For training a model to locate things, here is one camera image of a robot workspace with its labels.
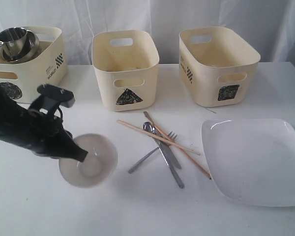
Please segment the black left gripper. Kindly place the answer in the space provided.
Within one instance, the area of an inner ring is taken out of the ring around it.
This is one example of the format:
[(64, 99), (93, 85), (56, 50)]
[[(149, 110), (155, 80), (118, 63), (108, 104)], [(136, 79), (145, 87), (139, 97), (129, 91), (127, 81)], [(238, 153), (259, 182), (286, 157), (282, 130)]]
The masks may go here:
[(73, 140), (64, 129), (62, 119), (37, 110), (22, 109), (12, 124), (12, 144), (43, 157), (61, 157), (84, 162), (88, 151)]

